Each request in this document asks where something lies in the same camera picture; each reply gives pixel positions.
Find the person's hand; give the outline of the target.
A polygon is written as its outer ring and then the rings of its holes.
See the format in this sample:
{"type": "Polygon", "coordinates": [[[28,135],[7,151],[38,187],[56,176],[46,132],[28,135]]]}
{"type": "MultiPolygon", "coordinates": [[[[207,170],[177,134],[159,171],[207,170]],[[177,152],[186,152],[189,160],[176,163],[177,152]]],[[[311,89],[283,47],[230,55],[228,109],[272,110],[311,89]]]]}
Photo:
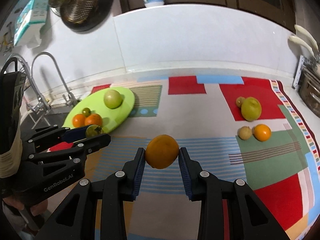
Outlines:
{"type": "MultiPolygon", "coordinates": [[[[18,210],[24,209],[24,204],[14,196],[3,198],[3,201],[5,202],[5,204],[8,204],[9,206],[13,206],[18,210]]],[[[33,216],[37,216],[44,213],[47,210],[47,207],[48,207],[48,200],[46,199],[40,202],[39,204],[32,206],[30,208],[30,211],[33,216]]]]}

